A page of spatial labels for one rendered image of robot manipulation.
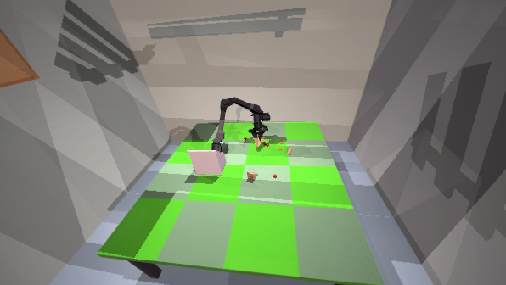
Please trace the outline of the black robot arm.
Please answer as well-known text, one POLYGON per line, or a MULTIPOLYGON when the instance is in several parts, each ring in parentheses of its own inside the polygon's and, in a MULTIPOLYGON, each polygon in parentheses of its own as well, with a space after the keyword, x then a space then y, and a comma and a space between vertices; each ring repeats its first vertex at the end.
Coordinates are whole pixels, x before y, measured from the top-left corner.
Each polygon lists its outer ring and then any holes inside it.
POLYGON ((250 112, 252 112, 251 116, 253 116, 254 121, 261 121, 261 120, 262 121, 270 121, 270 114, 263 113, 260 106, 257 104, 246 103, 245 101, 240 100, 236 97, 223 99, 221 101, 221 105, 220 105, 221 106, 221 115, 220 115, 219 127, 218 127, 216 137, 212 140, 213 143, 211 144, 211 150, 216 150, 216 151, 220 151, 220 152, 222 151, 222 145, 220 144, 220 142, 222 142, 222 140, 225 138, 225 136, 224 136, 225 132, 223 132, 225 114, 226 114, 227 107, 234 104, 234 103, 241 106, 241 107, 244 107, 244 108, 248 109, 250 112))

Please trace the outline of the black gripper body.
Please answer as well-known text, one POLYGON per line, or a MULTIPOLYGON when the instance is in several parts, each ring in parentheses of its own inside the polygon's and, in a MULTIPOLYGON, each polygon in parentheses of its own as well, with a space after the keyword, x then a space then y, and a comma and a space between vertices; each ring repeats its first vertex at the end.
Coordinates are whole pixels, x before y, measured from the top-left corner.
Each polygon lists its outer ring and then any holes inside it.
POLYGON ((268 128, 267 127, 261 127, 261 124, 262 122, 260 121, 254 121, 253 125, 254 125, 254 128, 253 129, 249 129, 248 130, 248 133, 253 133, 253 132, 262 132, 262 131, 268 131, 268 128))

